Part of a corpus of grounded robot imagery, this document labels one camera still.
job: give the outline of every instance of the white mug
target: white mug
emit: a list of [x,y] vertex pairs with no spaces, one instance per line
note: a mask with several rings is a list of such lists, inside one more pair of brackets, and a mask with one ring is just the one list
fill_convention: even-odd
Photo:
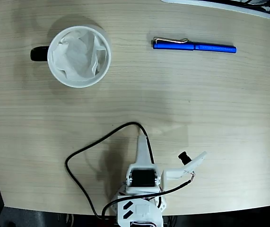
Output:
[[[91,78],[86,81],[72,81],[68,80],[65,73],[59,69],[57,69],[54,66],[53,60],[52,60],[52,52],[57,48],[58,43],[60,40],[69,32],[74,30],[88,30],[92,33],[94,33],[96,36],[98,36],[102,42],[105,45],[106,48],[106,60],[100,71],[95,75],[94,78]],[[60,81],[62,84],[69,86],[69,87],[75,87],[75,88],[83,88],[83,87],[89,87],[98,81],[100,81],[108,71],[110,64],[111,64],[111,42],[107,35],[107,33],[100,27],[97,27],[95,25],[83,25],[83,26],[73,26],[68,27],[64,29],[63,31],[59,32],[51,41],[50,46],[38,46],[31,50],[31,60],[33,61],[47,61],[49,68],[54,75],[54,77]]]

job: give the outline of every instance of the blue pen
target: blue pen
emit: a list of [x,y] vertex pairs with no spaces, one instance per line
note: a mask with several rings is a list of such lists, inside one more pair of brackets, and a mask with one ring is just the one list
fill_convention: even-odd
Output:
[[153,48],[160,50],[214,51],[225,53],[237,52],[237,48],[230,45],[196,43],[191,42],[188,39],[175,40],[159,37],[154,38]]

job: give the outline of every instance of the pen clip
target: pen clip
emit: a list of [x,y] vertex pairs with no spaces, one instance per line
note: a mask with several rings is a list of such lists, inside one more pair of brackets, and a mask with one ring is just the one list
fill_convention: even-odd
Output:
[[160,37],[154,37],[154,42],[157,43],[157,41],[166,41],[170,43],[176,43],[176,44],[184,44],[189,41],[189,39],[166,39],[166,38],[160,38]]

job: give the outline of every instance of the floor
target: floor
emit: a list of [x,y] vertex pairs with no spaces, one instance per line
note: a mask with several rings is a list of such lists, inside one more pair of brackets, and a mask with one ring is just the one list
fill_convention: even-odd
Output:
[[[199,215],[164,216],[168,227],[270,227],[270,207]],[[0,227],[101,227],[94,216],[57,214],[5,207],[0,215]],[[116,225],[115,217],[108,223]]]

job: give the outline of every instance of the wire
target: wire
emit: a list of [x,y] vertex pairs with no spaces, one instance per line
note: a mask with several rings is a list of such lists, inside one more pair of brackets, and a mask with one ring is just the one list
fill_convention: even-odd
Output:
[[175,227],[175,226],[176,226],[176,224],[177,224],[177,219],[178,219],[178,216],[176,215],[176,216],[175,216],[175,219],[174,219],[174,224],[172,225],[172,227]]
[[82,149],[80,149],[80,150],[78,150],[78,151],[75,151],[74,153],[70,154],[70,155],[67,157],[67,159],[65,160],[65,163],[64,163],[64,164],[65,164],[65,168],[66,168],[67,171],[68,171],[68,174],[69,174],[69,175],[71,176],[71,178],[75,181],[75,183],[78,185],[78,187],[82,190],[82,192],[84,193],[84,195],[85,195],[86,198],[87,198],[87,201],[88,201],[89,205],[91,206],[91,209],[92,209],[94,215],[95,215],[98,219],[101,219],[101,218],[100,218],[99,215],[97,214],[97,212],[96,212],[96,210],[95,210],[95,207],[94,207],[94,205],[93,205],[93,203],[92,203],[91,198],[89,197],[87,191],[83,188],[83,186],[81,185],[81,183],[77,180],[77,178],[76,178],[76,177],[74,176],[74,174],[71,172],[71,170],[70,170],[68,164],[69,164],[70,159],[71,159],[72,157],[74,157],[75,155],[77,155],[77,154],[79,154],[79,153],[81,153],[81,152],[83,152],[83,151],[85,151],[85,150],[87,150],[87,149],[92,148],[93,146],[95,146],[95,145],[101,143],[102,141],[106,140],[107,138],[109,138],[110,136],[112,136],[113,134],[115,134],[116,132],[118,132],[119,130],[121,130],[121,129],[123,129],[123,128],[129,126],[129,125],[137,125],[137,126],[142,130],[142,132],[144,133],[144,135],[146,136],[146,140],[147,140],[147,143],[148,143],[149,155],[150,155],[150,161],[151,161],[152,163],[154,163],[154,157],[153,157],[152,148],[151,148],[151,145],[150,145],[150,142],[149,142],[149,139],[148,139],[148,134],[147,134],[147,132],[145,131],[144,127],[143,127],[141,124],[137,123],[137,122],[128,122],[128,123],[125,123],[125,124],[119,126],[118,128],[114,129],[113,131],[111,131],[110,133],[106,134],[106,135],[103,136],[102,138],[98,139],[98,140],[95,141],[94,143],[92,143],[92,144],[90,144],[90,145],[88,145],[88,146],[86,146],[86,147],[84,147],[84,148],[82,148]]
[[74,157],[75,155],[87,150],[87,149],[90,149],[92,148],[93,146],[101,143],[102,141],[104,141],[105,139],[109,138],[110,136],[112,136],[113,134],[115,134],[116,132],[118,132],[119,130],[129,126],[129,125],[137,125],[141,130],[142,132],[144,133],[144,135],[146,136],[146,140],[147,140],[147,144],[148,144],[148,150],[149,150],[149,155],[150,155],[150,160],[151,160],[151,163],[154,164],[154,158],[153,158],[153,153],[152,153],[152,149],[151,149],[151,145],[150,145],[150,142],[149,142],[149,139],[148,139],[148,134],[147,132],[145,131],[144,127],[137,123],[137,122],[129,122],[129,123],[125,123],[121,126],[119,126],[118,128],[114,129],[113,131],[111,131],[110,133],[106,134],[105,136],[103,136],[102,138],[98,139],[97,141],[95,141],[94,143],[78,150],[78,151],[75,151],[74,153],[70,154],[67,159],[65,160],[65,168],[67,169],[68,171],[68,174],[71,176],[71,178],[75,181],[75,183],[78,185],[78,187],[82,190],[82,192],[84,193],[84,195],[86,196],[87,198],[87,201],[94,213],[94,215],[98,218],[98,219],[102,219],[102,220],[105,220],[105,213],[107,211],[107,209],[116,204],[116,203],[119,203],[121,201],[127,201],[127,200],[133,200],[133,199],[142,199],[142,198],[146,198],[146,197],[156,197],[156,196],[162,196],[162,195],[166,195],[166,194],[169,194],[169,193],[172,193],[172,192],[175,192],[183,187],[185,187],[186,185],[188,185],[190,182],[193,181],[194,177],[195,177],[195,174],[193,173],[192,174],[192,177],[190,180],[182,183],[181,185],[173,188],[173,189],[170,189],[168,191],[165,191],[165,192],[158,192],[158,193],[152,193],[152,194],[146,194],[146,195],[135,195],[135,196],[128,196],[128,197],[124,197],[124,198],[120,198],[120,199],[116,199],[116,200],[113,200],[111,202],[109,202],[108,204],[106,204],[103,209],[102,209],[102,213],[101,213],[101,217],[97,214],[96,210],[95,210],[95,207],[93,205],[93,202],[92,200],[90,199],[87,191],[84,189],[84,187],[81,185],[81,183],[77,180],[77,178],[74,176],[74,174],[71,172],[70,168],[69,168],[69,161],[72,157]]
[[102,213],[101,213],[101,218],[102,219],[105,219],[105,213],[106,213],[106,210],[116,204],[116,203],[119,203],[119,202],[122,202],[122,201],[126,201],[126,200],[133,200],[133,199],[142,199],[142,198],[145,198],[145,197],[153,197],[153,196],[160,196],[160,195],[166,195],[166,194],[169,194],[169,193],[172,193],[172,192],[175,192],[183,187],[185,187],[186,185],[188,185],[190,182],[193,181],[195,177],[195,174],[192,174],[192,178],[184,183],[182,183],[181,185],[173,188],[173,189],[170,189],[168,191],[165,191],[165,192],[158,192],[158,193],[152,193],[152,194],[146,194],[146,195],[134,195],[134,196],[128,196],[128,197],[123,197],[123,198],[120,198],[120,199],[117,199],[117,200],[113,200],[111,202],[109,202],[108,204],[105,205],[105,207],[103,207],[102,209]]

